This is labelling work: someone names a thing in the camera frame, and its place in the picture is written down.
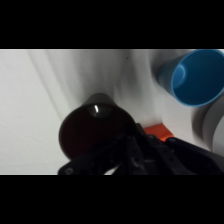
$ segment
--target red object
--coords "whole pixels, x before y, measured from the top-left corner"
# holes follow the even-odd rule
[[[156,135],[161,141],[165,142],[167,138],[173,138],[174,135],[164,124],[155,125],[145,128],[146,134]]]

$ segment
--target blue cup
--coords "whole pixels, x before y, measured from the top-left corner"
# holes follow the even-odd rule
[[[203,106],[224,89],[224,54],[215,49],[195,50],[166,63],[157,80],[180,103]]]

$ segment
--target blue cylinder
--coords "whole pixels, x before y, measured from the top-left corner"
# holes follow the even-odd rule
[[[166,63],[157,80],[180,103],[206,105],[224,89],[224,54],[216,49],[195,50]]]

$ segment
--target orange part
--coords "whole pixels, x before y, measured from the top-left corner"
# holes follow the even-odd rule
[[[146,134],[156,135],[161,141],[165,142],[167,138],[173,138],[174,135],[164,124],[155,125],[145,128]]]

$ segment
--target white surface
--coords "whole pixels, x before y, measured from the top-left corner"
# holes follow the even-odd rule
[[[185,49],[0,50],[0,174],[56,174],[67,162],[58,143],[63,119],[104,92],[143,126],[163,122],[192,133],[194,109],[159,87],[154,73]]]

